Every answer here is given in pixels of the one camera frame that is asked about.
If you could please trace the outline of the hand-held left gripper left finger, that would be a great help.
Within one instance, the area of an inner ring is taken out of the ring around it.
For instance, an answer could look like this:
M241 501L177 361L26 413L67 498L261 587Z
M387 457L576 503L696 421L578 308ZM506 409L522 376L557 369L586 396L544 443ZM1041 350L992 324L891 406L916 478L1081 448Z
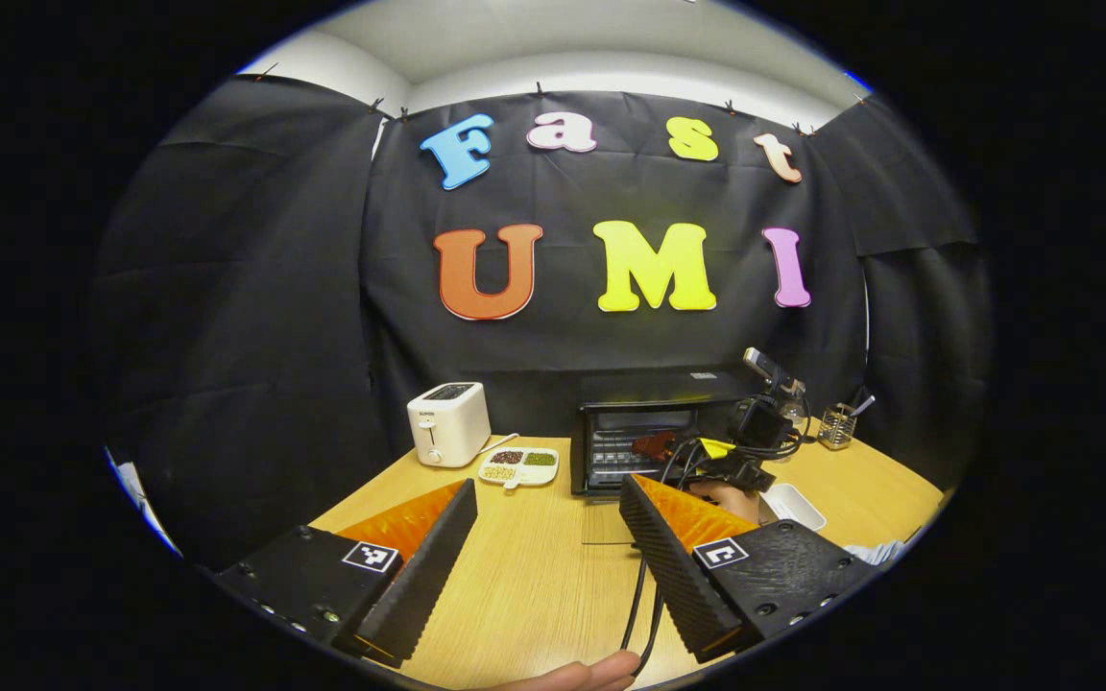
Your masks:
M213 579L301 637L398 668L421 640L474 520L474 483L461 480L349 528L299 525Z

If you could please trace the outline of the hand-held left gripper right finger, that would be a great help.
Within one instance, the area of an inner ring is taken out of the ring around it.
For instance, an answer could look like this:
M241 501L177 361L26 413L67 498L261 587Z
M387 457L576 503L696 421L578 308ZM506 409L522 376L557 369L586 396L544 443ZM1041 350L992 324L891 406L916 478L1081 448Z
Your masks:
M799 521L758 526L649 477L623 481L619 510L701 663L780 637L878 573Z

